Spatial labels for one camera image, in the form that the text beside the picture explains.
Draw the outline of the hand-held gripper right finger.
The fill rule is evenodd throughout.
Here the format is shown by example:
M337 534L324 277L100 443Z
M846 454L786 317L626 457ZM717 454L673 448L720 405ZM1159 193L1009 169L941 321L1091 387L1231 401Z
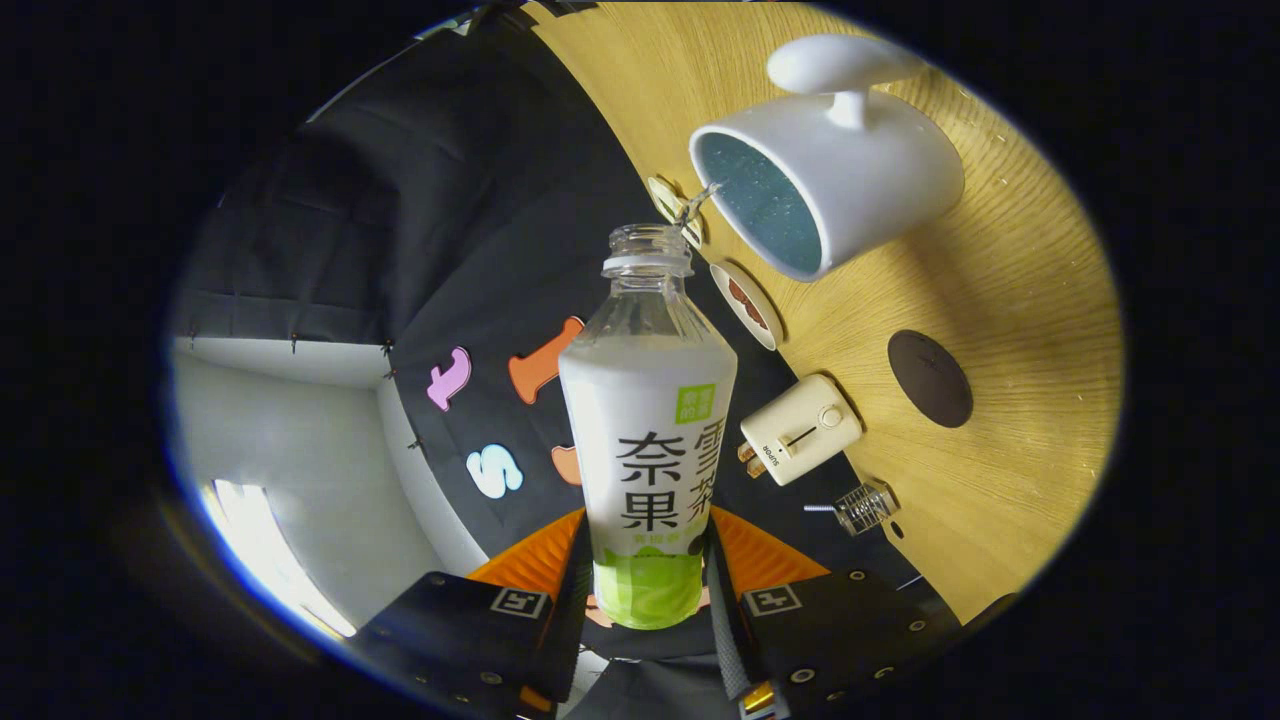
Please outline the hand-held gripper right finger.
M865 562L828 569L723 509L705 542L724 687L769 719L850 715L960 637L946 605Z

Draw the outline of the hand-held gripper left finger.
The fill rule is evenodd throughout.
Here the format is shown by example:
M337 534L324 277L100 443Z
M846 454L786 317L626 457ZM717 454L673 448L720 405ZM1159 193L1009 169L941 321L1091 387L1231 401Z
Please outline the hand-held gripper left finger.
M434 719L554 719L591 569L586 518L570 512L470 577L425 574L356 632L351 656Z

